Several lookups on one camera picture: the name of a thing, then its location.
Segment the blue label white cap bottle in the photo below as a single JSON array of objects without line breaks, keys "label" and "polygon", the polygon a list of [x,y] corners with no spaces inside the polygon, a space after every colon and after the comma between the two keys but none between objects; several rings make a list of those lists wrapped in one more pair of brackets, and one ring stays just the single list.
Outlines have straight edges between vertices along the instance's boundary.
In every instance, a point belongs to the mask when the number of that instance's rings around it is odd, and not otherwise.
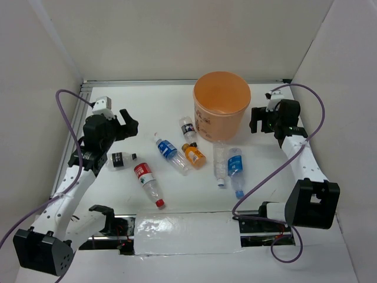
[{"label": "blue label white cap bottle", "polygon": [[162,139],[158,133],[154,133],[154,142],[164,159],[181,175],[186,176],[190,170],[183,155],[168,140]]}]

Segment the red label red cap bottle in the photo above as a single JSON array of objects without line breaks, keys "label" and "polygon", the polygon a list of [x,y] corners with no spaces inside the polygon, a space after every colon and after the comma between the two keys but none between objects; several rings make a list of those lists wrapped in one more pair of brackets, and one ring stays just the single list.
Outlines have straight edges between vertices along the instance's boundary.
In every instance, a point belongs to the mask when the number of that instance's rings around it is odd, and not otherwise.
[{"label": "red label red cap bottle", "polygon": [[145,162],[136,165],[134,168],[135,175],[141,183],[147,197],[158,207],[163,208],[165,205],[162,190],[155,179],[149,165]]}]

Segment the clear unlabeled bottle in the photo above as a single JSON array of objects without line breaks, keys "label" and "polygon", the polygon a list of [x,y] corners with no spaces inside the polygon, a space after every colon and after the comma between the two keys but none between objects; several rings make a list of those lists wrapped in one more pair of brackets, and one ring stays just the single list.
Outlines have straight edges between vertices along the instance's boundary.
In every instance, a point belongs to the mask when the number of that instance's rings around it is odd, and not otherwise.
[{"label": "clear unlabeled bottle", "polygon": [[227,147],[220,141],[213,144],[213,168],[217,186],[224,188],[227,177]]}]

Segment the orange juice bottle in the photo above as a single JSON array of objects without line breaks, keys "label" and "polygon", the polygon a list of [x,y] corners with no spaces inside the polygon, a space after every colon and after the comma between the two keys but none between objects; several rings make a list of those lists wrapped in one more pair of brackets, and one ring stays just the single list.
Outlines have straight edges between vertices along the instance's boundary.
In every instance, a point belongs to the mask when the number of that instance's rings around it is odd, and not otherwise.
[{"label": "orange juice bottle", "polygon": [[195,169],[201,169],[205,165],[206,157],[197,147],[185,143],[182,145],[181,149],[186,159]]}]

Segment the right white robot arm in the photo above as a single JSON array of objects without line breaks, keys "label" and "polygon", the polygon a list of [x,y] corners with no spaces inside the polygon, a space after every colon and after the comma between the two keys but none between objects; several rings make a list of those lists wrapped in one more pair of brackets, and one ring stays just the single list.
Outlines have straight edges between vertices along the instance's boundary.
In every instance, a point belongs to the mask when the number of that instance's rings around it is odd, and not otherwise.
[{"label": "right white robot arm", "polygon": [[273,213],[284,209],[282,221],[288,225],[305,228],[329,229],[332,226],[340,196],[337,183],[328,181],[320,170],[303,127],[298,126],[300,104],[295,100],[272,100],[266,107],[253,107],[249,127],[257,132],[257,124],[262,122],[261,131],[273,133],[290,163],[296,179],[295,186],[284,205],[274,203],[257,217],[258,227],[271,231],[277,225]]}]

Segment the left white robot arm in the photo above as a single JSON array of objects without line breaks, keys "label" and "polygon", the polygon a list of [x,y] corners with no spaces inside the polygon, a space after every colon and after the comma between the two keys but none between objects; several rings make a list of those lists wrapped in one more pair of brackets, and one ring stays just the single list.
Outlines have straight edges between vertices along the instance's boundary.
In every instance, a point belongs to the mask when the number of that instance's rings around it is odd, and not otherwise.
[{"label": "left white robot arm", "polygon": [[86,118],[83,135],[54,197],[43,205],[40,216],[27,230],[19,229],[13,237],[23,268],[60,277],[68,271],[75,252],[90,236],[98,232],[110,235],[115,231],[112,208],[93,205],[80,216],[75,211],[106,164],[113,143],[138,133],[138,121],[125,109],[120,114],[124,124],[116,116],[107,118],[104,114]]}]

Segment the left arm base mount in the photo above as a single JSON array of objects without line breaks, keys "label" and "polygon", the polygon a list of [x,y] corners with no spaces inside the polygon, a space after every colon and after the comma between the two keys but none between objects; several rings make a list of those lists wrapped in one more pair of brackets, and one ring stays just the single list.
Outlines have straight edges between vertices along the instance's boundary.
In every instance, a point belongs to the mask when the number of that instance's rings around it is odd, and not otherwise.
[{"label": "left arm base mount", "polygon": [[135,215],[115,215],[107,232],[97,232],[79,247],[80,251],[117,251],[134,255]]}]

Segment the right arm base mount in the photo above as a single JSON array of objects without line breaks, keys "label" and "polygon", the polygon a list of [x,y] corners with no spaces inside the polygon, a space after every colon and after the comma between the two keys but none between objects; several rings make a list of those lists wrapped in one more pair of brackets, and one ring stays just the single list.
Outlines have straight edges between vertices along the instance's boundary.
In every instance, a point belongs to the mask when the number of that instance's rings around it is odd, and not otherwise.
[{"label": "right arm base mount", "polygon": [[271,243],[281,236],[276,245],[295,245],[291,228],[274,222],[240,219],[233,216],[232,219],[239,224],[240,243],[242,248],[270,246]]}]

